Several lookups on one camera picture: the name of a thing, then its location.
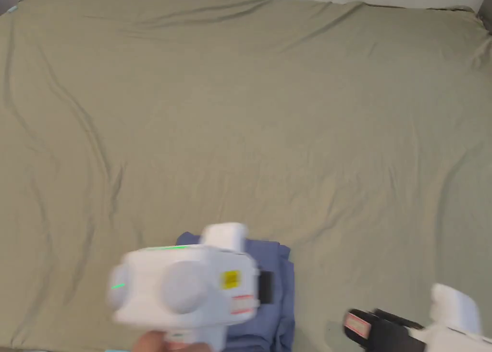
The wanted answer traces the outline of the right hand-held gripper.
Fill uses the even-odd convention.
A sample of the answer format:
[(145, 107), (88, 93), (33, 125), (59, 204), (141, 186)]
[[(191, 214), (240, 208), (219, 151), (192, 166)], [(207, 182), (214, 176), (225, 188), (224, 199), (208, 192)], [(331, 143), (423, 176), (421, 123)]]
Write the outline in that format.
[(490, 352), (478, 306), (468, 295), (444, 284), (431, 288), (431, 323), (423, 327), (381, 309), (350, 309), (345, 335), (366, 352)]

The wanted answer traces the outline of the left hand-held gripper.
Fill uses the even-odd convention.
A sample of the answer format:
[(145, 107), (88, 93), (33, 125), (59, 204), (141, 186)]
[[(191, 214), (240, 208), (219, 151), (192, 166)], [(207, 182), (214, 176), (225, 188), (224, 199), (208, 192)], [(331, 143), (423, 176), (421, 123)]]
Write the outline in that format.
[(214, 224), (195, 245), (128, 252), (110, 275), (112, 319), (164, 332), (174, 348), (206, 343), (222, 351), (228, 327), (273, 302), (273, 274), (246, 253), (246, 234), (240, 223)]

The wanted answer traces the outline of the person's left hand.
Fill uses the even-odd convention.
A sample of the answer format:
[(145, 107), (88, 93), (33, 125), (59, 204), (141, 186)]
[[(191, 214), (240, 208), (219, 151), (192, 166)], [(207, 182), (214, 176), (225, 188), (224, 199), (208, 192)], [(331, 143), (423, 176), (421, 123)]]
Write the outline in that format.
[(132, 346), (132, 352), (210, 352), (206, 343), (184, 344), (179, 348), (166, 340), (166, 334), (160, 331), (148, 331)]

